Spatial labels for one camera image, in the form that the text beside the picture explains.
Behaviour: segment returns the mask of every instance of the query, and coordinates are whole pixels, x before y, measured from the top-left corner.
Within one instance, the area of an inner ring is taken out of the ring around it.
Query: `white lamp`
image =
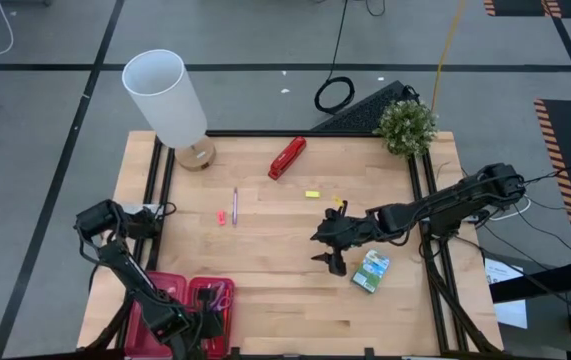
[[[214,161],[214,143],[205,136],[207,119],[183,59],[168,50],[151,50],[130,60],[123,85],[176,160],[195,171]]]

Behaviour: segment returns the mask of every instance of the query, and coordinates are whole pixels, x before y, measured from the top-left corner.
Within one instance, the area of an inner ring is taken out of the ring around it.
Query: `white paper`
[[[485,274],[487,274],[487,282],[490,284],[523,276],[502,262],[490,259],[485,259]],[[527,306],[525,305],[525,300],[495,304],[494,311],[499,323],[527,329]]]

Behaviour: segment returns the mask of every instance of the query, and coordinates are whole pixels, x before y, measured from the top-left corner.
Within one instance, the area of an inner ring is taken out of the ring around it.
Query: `marker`
[[[238,189],[234,187],[234,205],[232,208],[232,225],[236,226],[236,217],[238,216]]]

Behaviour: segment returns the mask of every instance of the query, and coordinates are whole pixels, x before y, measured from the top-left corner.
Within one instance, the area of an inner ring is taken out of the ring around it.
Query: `wooden tabletop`
[[[243,354],[436,355],[438,343],[419,234],[407,245],[370,243],[344,253],[348,276],[338,277],[310,257],[327,250],[309,238],[332,196],[349,201],[348,215],[395,202],[413,201],[407,162],[390,155],[378,138],[307,138],[307,148],[278,180],[267,177],[272,160],[291,138],[214,138],[215,164],[200,172],[174,168],[169,200],[177,213],[166,218],[158,270],[185,277],[231,278],[237,286],[231,346]],[[130,133],[114,194],[140,203],[154,142],[152,132]],[[461,178],[451,133],[439,133],[431,149],[438,188]],[[156,200],[160,181],[156,186]],[[238,225],[219,226],[216,212],[231,214],[238,187]],[[321,193],[305,198],[305,190]],[[476,242],[473,227],[461,236]],[[368,294],[350,276],[368,249],[391,258],[378,290]],[[478,328],[502,348],[478,249],[450,241],[458,293]],[[107,269],[96,273],[78,345],[87,345],[109,322],[123,287]],[[450,348],[456,348],[451,316],[443,302]]]

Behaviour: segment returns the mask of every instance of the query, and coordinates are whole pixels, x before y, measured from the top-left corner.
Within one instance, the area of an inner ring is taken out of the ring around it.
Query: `potted plant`
[[[436,137],[437,118],[422,101],[394,101],[383,111],[374,134],[392,154],[422,156]]]

